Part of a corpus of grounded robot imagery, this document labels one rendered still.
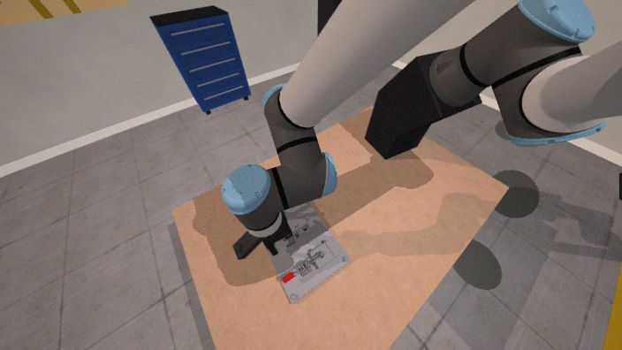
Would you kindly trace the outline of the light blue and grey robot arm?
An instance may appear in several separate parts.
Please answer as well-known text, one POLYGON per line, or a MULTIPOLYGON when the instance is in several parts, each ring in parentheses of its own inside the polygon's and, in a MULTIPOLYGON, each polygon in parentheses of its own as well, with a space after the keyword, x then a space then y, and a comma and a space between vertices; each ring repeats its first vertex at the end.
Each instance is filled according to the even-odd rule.
MULTIPOLYGON (((314 127, 474 1, 341 1, 289 81, 263 97, 281 165, 240 166, 222 185, 227 209, 247 229, 233 245, 238 260, 278 229, 281 211, 336 190, 336 166, 314 127)), ((516 146, 589 136, 622 116, 622 41, 582 56, 579 43, 594 32, 583 0, 521 0, 436 57, 430 83, 453 107, 492 86, 516 146)))

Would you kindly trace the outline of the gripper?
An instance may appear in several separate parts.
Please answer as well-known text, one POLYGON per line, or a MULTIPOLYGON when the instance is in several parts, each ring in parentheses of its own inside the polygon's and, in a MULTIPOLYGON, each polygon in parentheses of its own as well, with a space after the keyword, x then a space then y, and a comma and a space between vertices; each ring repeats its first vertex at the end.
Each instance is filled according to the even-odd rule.
POLYGON ((265 247, 267 249, 269 249, 269 251, 271 252, 272 255, 278 255, 279 254, 278 253, 279 250, 282 249, 283 247, 285 247, 289 243, 288 240, 281 242, 280 240, 278 240, 279 238, 282 239, 282 237, 284 236, 286 239, 289 239, 291 236, 293 236, 292 235, 292 230, 291 230, 290 226, 288 225, 288 222, 287 222, 287 219, 286 219, 286 216, 285 216, 284 212, 281 211, 281 214, 282 214, 281 225, 278 227, 278 229, 273 234, 268 236, 263 241, 265 247), (289 235, 289 236, 287 236, 287 235, 289 235))

